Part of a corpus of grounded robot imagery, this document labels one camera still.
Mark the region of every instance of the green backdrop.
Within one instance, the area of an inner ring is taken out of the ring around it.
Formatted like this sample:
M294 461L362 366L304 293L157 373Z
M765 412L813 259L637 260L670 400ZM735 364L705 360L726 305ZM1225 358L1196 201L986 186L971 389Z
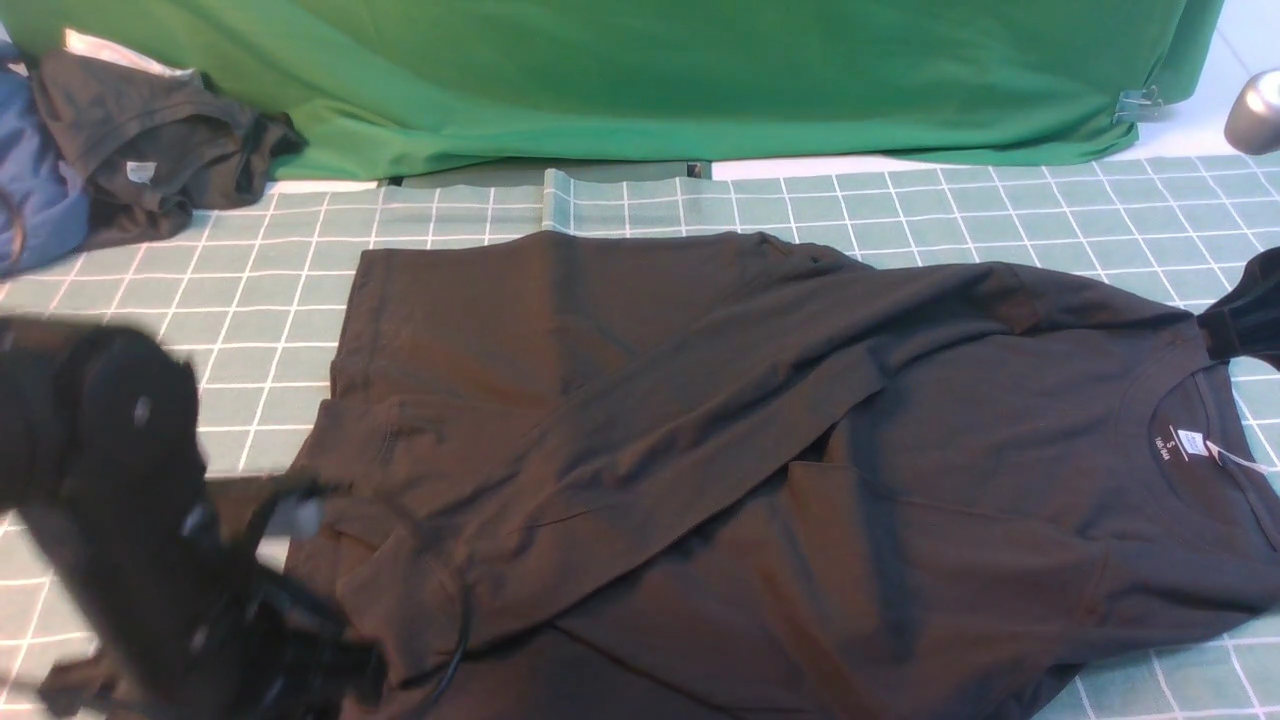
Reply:
M723 160L890 151L1092 160L1137 138L1121 91L1196 85L1222 0L0 0L198 67L291 113L283 178L492 158Z

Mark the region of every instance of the metal canister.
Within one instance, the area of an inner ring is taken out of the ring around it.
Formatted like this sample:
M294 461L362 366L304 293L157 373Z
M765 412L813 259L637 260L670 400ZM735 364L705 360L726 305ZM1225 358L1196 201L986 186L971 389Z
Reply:
M1249 79L1226 118L1225 136L1245 155L1280 150L1280 68Z

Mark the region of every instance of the black t-shirt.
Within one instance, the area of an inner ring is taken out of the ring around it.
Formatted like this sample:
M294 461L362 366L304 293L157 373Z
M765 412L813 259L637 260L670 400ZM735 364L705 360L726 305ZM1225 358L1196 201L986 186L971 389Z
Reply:
M1196 319L1075 275L764 234L370 251L298 457L356 497L287 568L393 683L467 619L433 716L1029 717L1280 602L1280 500L1196 433L1248 456Z

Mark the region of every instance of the t-shirt sleeve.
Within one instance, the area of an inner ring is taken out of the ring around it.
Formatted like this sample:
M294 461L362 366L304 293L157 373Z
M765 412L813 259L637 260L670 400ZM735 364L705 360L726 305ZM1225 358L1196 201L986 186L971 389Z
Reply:
M1105 571L1065 648L1073 662L1212 639L1280 597L1274 562L1189 542L1108 541Z

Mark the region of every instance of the pile of clothes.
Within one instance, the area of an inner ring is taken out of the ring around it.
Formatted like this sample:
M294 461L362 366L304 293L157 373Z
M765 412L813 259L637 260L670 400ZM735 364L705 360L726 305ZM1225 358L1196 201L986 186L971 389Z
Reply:
M28 73L0 41L0 278L252 205L271 163L305 145L288 117L215 94L195 69L68 29Z

